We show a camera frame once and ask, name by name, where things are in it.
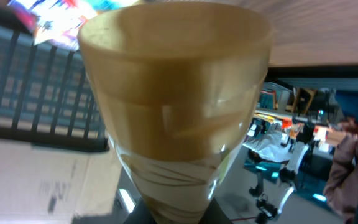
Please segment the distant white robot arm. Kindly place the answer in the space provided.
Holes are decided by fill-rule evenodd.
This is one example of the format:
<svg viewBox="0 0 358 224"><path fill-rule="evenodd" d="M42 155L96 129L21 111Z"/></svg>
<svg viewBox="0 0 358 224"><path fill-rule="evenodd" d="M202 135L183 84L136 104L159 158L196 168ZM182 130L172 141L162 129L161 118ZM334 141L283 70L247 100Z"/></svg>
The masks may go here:
<svg viewBox="0 0 358 224"><path fill-rule="evenodd" d="M275 220L282 213L289 196L296 190L296 176L308 149L307 144L298 142L288 152L291 159L278 173L274 200L269 200L264 193L262 174L257 173L257 185L249 189L260 211L256 223ZM127 166L157 223L199 223L238 152L238 147L233 150L223 147L218 157L211 160L174 163L135 158L127 162Z"/></svg>

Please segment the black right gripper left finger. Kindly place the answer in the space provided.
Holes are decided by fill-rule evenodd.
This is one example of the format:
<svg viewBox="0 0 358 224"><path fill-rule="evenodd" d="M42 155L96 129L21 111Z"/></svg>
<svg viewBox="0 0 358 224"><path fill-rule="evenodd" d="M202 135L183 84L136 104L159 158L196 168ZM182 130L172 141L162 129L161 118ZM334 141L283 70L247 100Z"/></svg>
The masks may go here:
<svg viewBox="0 0 358 224"><path fill-rule="evenodd" d="M131 212L131 224L157 224L142 198Z"/></svg>

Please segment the red purple tissue pack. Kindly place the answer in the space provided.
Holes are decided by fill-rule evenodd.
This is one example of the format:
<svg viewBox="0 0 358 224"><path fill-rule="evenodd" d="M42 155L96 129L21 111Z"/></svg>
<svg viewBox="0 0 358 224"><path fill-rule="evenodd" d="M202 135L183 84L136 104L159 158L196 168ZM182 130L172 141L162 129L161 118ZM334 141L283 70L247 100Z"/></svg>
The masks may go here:
<svg viewBox="0 0 358 224"><path fill-rule="evenodd" d="M78 31L90 19L106 11L142 3L141 0L10 0L7 5L31 31L35 45L49 42L77 51Z"/></svg>

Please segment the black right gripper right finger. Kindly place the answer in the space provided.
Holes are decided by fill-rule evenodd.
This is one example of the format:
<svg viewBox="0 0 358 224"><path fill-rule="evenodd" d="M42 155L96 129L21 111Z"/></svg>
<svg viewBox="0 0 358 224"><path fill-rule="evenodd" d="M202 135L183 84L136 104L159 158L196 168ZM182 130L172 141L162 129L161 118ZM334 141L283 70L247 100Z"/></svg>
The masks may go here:
<svg viewBox="0 0 358 224"><path fill-rule="evenodd" d="M199 224L232 224L216 199L212 199Z"/></svg>

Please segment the white tube with gold cap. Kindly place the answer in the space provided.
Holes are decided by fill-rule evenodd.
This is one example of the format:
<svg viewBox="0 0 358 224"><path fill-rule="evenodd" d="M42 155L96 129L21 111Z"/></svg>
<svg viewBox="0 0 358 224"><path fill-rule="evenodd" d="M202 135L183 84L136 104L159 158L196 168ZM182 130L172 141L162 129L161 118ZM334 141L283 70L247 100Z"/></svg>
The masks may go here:
<svg viewBox="0 0 358 224"><path fill-rule="evenodd" d="M199 1L104 12L78 32L109 138L157 223L198 223L242 144L272 28Z"/></svg>

